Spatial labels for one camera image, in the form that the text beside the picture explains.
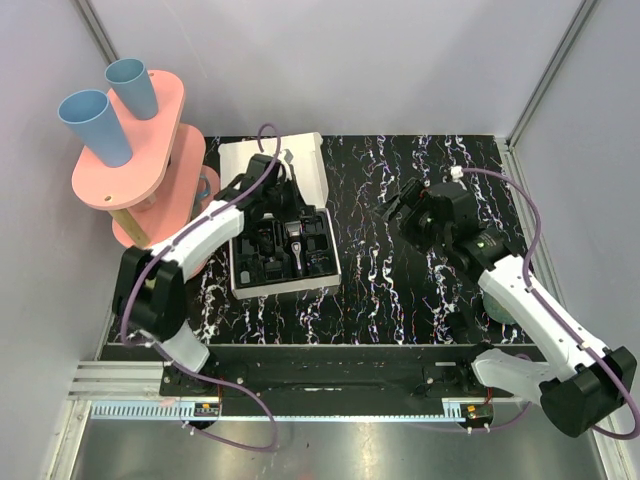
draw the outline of metal floor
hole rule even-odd
[[[496,424],[517,411],[515,405],[496,406]],[[268,443],[268,428],[231,422],[212,427],[254,445]],[[92,420],[73,478],[606,479],[591,434],[565,437],[537,408],[511,430],[472,437],[389,423],[281,423],[280,432],[280,451],[256,454],[191,437],[175,423]]]

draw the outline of box lid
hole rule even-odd
[[[327,205],[329,186],[324,161],[320,150],[322,136],[319,133],[305,133],[281,137],[280,158],[287,159],[293,167],[298,188],[308,205],[324,208]],[[275,138],[262,140],[265,154],[273,154]],[[260,153],[256,140],[225,143],[218,148],[220,153],[220,187],[225,188],[240,173],[244,173],[249,160]]]

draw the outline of pink shelf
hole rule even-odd
[[[171,150],[171,165],[164,180],[155,190],[156,201],[143,212],[129,210],[131,216],[149,236],[149,245],[161,242],[184,227],[191,217],[191,209],[198,188],[200,170],[204,160],[205,142],[200,131],[181,123]],[[209,181],[219,185],[217,174]],[[134,245],[133,240],[114,220],[113,234],[125,247]]]
[[[131,207],[147,198],[163,183],[174,138],[177,141],[176,131],[185,92],[182,81],[173,73],[150,70],[149,75],[158,98],[158,114],[150,120],[136,119],[113,90],[108,93],[131,144],[131,160],[122,167],[110,168],[86,147],[80,154],[71,184],[78,198],[92,208],[119,210]]]

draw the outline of cable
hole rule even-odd
[[[463,173],[482,173],[490,177],[498,178],[503,182],[507,182],[509,185],[515,188],[518,191],[518,193],[522,195],[522,197],[527,201],[527,203],[529,204],[529,208],[531,208],[531,211],[533,212],[533,216],[536,221],[536,229],[533,235],[533,240],[531,240],[531,245],[529,246],[529,250],[527,251],[527,254],[524,257],[524,263],[522,265],[522,278],[524,279],[525,285],[527,286],[531,294],[534,296],[534,298],[540,303],[540,305],[544,307],[544,309],[549,313],[549,315],[551,315],[554,318],[554,320],[558,322],[558,324],[564,329],[564,331],[567,332],[567,334],[578,345],[582,345],[584,343],[584,340],[582,339],[582,337],[580,337],[580,335],[576,333],[569,326],[569,324],[562,318],[562,316],[549,304],[549,302],[547,302],[544,299],[544,297],[540,294],[540,292],[538,292],[535,288],[533,288],[533,284],[531,283],[531,279],[529,278],[531,258],[533,257],[533,253],[535,252],[538,244],[540,243],[540,236],[542,234],[542,220],[540,218],[540,211],[538,210],[538,207],[536,206],[536,204],[533,202],[531,197],[527,195],[527,192],[524,191],[524,188],[522,188],[515,181],[513,181],[511,178],[505,175],[492,172],[491,170],[485,170],[482,168],[463,168],[462,171]],[[620,381],[618,376],[614,373],[613,370],[611,370],[611,367],[609,367],[609,365],[607,365],[605,361],[592,348],[587,347],[585,351],[598,364],[598,366],[602,368],[602,370],[607,374],[609,379],[611,379],[611,381],[616,386],[616,388],[620,391],[625,402],[627,402],[627,405],[629,405],[629,408],[631,409],[631,414],[633,415],[633,421],[635,422],[633,430],[629,433],[624,433],[624,434],[609,432],[598,427],[597,425],[594,425],[592,427],[593,430],[607,437],[615,438],[616,440],[633,440],[634,438],[637,438],[638,436],[640,436],[640,409],[638,408],[638,405],[633,400],[633,397],[631,396],[627,388],[624,386],[624,384]]]
[[[413,395],[423,395],[425,397],[429,397],[429,392],[431,391],[431,389],[436,383],[444,383],[444,380],[442,380],[441,378],[435,378],[435,379],[432,378],[431,382],[426,381],[426,382],[419,383],[413,389]]]
[[[258,188],[260,186],[260,184],[262,182],[264,182],[264,180],[271,173],[271,171],[273,170],[275,165],[278,163],[278,155],[280,154],[281,139],[280,139],[280,134],[278,133],[278,129],[273,124],[265,123],[258,130],[258,137],[257,137],[258,148],[260,148],[260,152],[261,153],[264,152],[264,148],[262,147],[261,137],[262,137],[263,130],[265,128],[267,128],[267,127],[271,127],[271,129],[274,130],[275,137],[276,137],[276,150],[275,150],[275,152],[273,154],[273,158],[271,159],[271,162],[267,166],[267,169],[264,171],[264,173],[262,175],[260,175],[260,177],[255,181],[255,183],[253,183],[253,185],[251,185],[247,190],[242,192],[240,195],[238,195],[236,198],[231,200],[229,203],[226,203],[222,207],[220,207],[217,210],[213,211],[210,215],[208,215],[206,217],[202,217],[199,220],[197,220],[196,222],[194,222],[193,224],[189,225],[187,228],[184,229],[184,231],[181,234],[176,236],[176,238],[173,240],[171,245],[167,245],[165,248],[163,248],[160,251],[160,253],[158,253],[155,257],[153,257],[151,259],[151,261],[142,269],[142,272],[140,273],[140,275],[136,279],[136,283],[133,285],[133,288],[131,289],[131,294],[129,295],[129,298],[127,299],[127,304],[125,306],[124,313],[122,315],[122,323],[120,324],[120,338],[122,340],[123,345],[125,345],[127,347],[132,347],[132,346],[140,345],[140,344],[145,344],[147,346],[153,345],[155,347],[156,351],[165,360],[167,360],[169,362],[172,362],[173,366],[175,368],[177,368],[178,370],[180,370],[181,372],[186,373],[187,375],[189,375],[189,376],[191,376],[193,378],[196,378],[198,380],[202,380],[204,382],[213,383],[215,385],[222,386],[222,387],[234,388],[234,389],[244,393],[245,395],[249,396],[252,400],[254,400],[260,406],[260,408],[262,408],[264,413],[269,418],[269,423],[271,423],[271,426],[272,426],[272,429],[273,429],[273,431],[272,431],[273,433],[272,433],[272,436],[271,436],[271,443],[269,445],[267,445],[266,447],[254,447],[254,446],[251,446],[251,445],[244,445],[242,443],[234,442],[233,440],[228,440],[226,438],[222,438],[222,437],[219,437],[217,435],[213,435],[211,433],[207,433],[207,432],[204,432],[204,431],[201,431],[201,430],[195,430],[199,434],[201,434],[201,435],[203,435],[203,436],[205,436],[207,438],[211,438],[212,440],[217,440],[217,441],[219,441],[221,443],[224,443],[226,445],[230,445],[232,447],[240,448],[242,450],[249,450],[251,452],[273,452],[273,451],[276,450],[277,445],[278,445],[278,426],[276,425],[276,421],[273,418],[273,414],[271,413],[271,410],[269,410],[269,408],[265,405],[265,403],[262,400],[260,400],[260,398],[255,393],[253,393],[248,388],[243,387],[242,385],[239,385],[237,383],[227,382],[225,380],[219,380],[217,378],[207,377],[206,375],[201,375],[199,373],[193,372],[193,371],[189,370],[187,367],[185,367],[184,365],[180,365],[179,363],[175,362],[173,360],[173,358],[171,358],[171,356],[167,352],[165,352],[164,349],[160,345],[158,345],[157,343],[148,343],[145,340],[140,340],[140,341],[135,341],[135,342],[130,341],[127,338],[127,331],[128,331],[128,328],[129,328],[129,317],[131,316],[131,310],[133,309],[133,304],[135,303],[135,299],[138,296],[138,293],[140,293],[140,289],[142,288],[142,285],[144,284],[146,278],[149,276],[149,273],[158,264],[158,262],[160,262],[162,257],[165,256],[167,253],[169,253],[169,251],[171,251],[172,248],[176,247],[187,235],[189,235],[191,232],[193,232],[200,225],[208,222],[209,220],[213,220],[216,215],[219,215],[220,213],[224,212],[225,210],[228,210],[229,208],[231,208],[234,205],[240,203],[242,200],[244,200],[249,195],[251,195],[256,190],[256,188]]]
[[[487,388],[487,398],[484,400],[483,405],[489,405],[493,399],[493,387]]]

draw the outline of wooden post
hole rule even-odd
[[[146,247],[149,245],[149,237],[144,233],[140,225],[138,225],[136,219],[129,213],[129,210],[126,208],[122,210],[109,210],[109,213],[138,247]]]

